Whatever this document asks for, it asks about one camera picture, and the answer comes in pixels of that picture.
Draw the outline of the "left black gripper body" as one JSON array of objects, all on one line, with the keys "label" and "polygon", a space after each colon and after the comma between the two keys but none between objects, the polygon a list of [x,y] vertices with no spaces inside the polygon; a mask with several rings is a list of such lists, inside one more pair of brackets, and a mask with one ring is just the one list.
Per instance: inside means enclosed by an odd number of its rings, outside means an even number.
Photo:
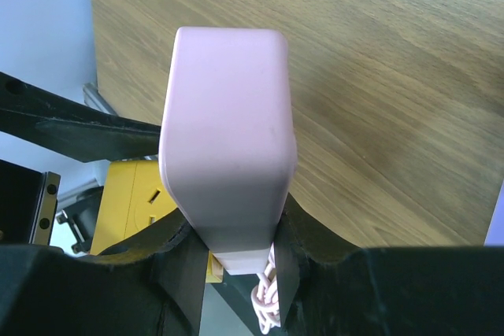
[{"label": "left black gripper body", "polygon": [[61,177],[1,161],[1,243],[47,246],[54,225]]}]

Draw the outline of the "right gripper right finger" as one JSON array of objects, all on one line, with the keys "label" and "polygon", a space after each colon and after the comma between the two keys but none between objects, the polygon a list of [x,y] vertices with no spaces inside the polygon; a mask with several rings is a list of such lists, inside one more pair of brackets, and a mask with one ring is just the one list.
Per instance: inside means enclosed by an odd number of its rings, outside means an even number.
[{"label": "right gripper right finger", "polygon": [[500,335],[500,247],[360,248],[288,197],[274,240],[289,335]]}]

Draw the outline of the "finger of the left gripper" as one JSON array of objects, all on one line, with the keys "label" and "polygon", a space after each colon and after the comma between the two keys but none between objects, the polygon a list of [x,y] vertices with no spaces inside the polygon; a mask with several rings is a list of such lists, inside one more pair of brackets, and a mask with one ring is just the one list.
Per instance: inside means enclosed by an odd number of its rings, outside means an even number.
[{"label": "finger of the left gripper", "polygon": [[72,129],[82,121],[78,108],[83,105],[1,74],[1,131],[35,143],[72,159],[86,162],[85,142],[91,153],[104,153],[95,159],[121,161],[158,153],[161,128],[157,125],[112,116],[99,121],[104,136],[92,140],[84,131]]}]

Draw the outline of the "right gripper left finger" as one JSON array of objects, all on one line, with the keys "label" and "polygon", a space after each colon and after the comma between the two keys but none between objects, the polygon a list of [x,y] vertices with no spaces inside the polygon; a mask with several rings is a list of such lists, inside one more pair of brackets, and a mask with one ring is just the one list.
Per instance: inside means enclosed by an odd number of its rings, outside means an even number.
[{"label": "right gripper left finger", "polygon": [[173,211],[97,256],[1,248],[4,335],[196,335],[209,251]]}]

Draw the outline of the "yellow cube plug adapter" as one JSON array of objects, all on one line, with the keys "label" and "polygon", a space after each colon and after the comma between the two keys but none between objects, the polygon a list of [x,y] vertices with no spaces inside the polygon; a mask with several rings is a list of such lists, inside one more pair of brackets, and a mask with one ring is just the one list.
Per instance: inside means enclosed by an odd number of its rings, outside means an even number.
[{"label": "yellow cube plug adapter", "polygon": [[191,234],[161,181],[158,162],[118,161],[109,166],[90,255],[115,264],[172,250]]}]

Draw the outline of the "pink power strip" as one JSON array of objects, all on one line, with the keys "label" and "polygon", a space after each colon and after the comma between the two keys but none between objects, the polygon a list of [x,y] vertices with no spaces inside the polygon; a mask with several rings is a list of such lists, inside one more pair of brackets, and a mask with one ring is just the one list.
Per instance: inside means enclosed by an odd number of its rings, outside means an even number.
[{"label": "pink power strip", "polygon": [[263,271],[297,164],[280,32],[177,31],[158,161],[165,188],[224,269]]}]

